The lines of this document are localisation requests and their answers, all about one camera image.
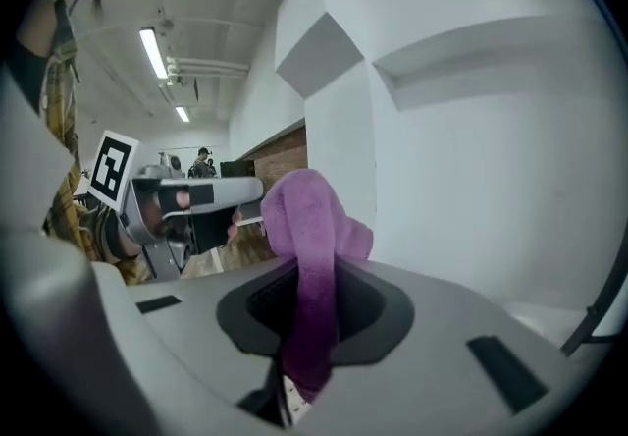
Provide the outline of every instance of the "plaid shirt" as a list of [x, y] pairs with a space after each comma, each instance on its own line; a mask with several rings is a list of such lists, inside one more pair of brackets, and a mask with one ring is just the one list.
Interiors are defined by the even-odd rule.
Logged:
[[91, 261], [104, 261], [117, 266], [127, 284], [137, 284], [147, 276], [145, 265], [139, 263], [137, 259], [116, 257], [107, 243], [107, 225], [109, 224], [109, 232], [113, 231], [112, 227], [118, 225], [115, 212], [102, 203], [96, 209], [87, 211], [73, 201], [73, 194], [80, 181], [79, 138], [75, 133], [77, 106], [74, 91], [77, 44], [65, 3], [62, 1], [60, 6], [62, 11], [57, 13], [59, 25], [54, 50], [48, 60], [40, 96], [40, 114], [50, 132], [74, 155], [75, 162], [57, 191], [44, 228], [49, 236], [74, 244]]

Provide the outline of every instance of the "ceiling light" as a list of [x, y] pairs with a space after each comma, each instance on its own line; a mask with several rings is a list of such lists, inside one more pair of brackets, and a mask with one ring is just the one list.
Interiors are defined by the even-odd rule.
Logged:
[[152, 27], [144, 27], [139, 30], [139, 37], [144, 44], [150, 64], [153, 65], [153, 70], [158, 79], [167, 80], [168, 73], [164, 67], [164, 63], [161, 60], [161, 54], [159, 53], [159, 47], [157, 46], [157, 37], [155, 36], [155, 29]]
[[179, 116], [184, 122], [189, 122], [187, 113], [185, 113], [185, 108], [183, 108], [182, 106], [177, 106], [175, 109], [177, 110], [177, 113], [179, 113]]

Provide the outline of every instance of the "person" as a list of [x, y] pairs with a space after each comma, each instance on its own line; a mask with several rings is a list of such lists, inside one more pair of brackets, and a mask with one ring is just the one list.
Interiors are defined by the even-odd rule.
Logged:
[[[90, 211], [73, 203], [81, 175], [75, 132], [74, 80], [79, 79], [76, 57], [77, 43], [66, 2], [33, 0], [7, 56], [7, 66], [42, 122], [75, 158], [48, 211], [43, 230], [48, 236], [72, 243], [91, 261], [115, 265], [127, 284], [137, 284], [141, 248], [127, 236], [115, 211], [102, 203]], [[189, 208], [189, 194], [180, 191], [177, 203], [182, 209]], [[236, 216], [228, 229], [229, 239], [236, 235]], [[163, 221], [156, 200], [142, 204], [142, 217], [152, 232], [161, 232]]]
[[194, 178], [215, 178], [218, 174], [213, 166], [214, 161], [210, 160], [210, 164], [208, 164], [207, 157], [209, 157], [207, 148], [200, 148], [198, 150], [198, 158], [192, 164]]

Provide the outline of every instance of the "white ceiling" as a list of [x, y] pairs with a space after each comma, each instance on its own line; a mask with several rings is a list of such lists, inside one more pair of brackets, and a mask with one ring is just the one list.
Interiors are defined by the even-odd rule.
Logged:
[[[74, 0], [66, 0], [70, 5]], [[115, 123], [146, 116], [166, 117], [174, 105], [188, 108], [194, 121], [229, 119], [244, 80], [194, 78], [170, 87], [170, 101], [158, 81], [139, 39], [139, 30], [154, 26], [166, 56], [250, 64], [265, 23], [282, 0], [78, 0], [71, 20], [78, 40], [79, 114], [85, 119]]]

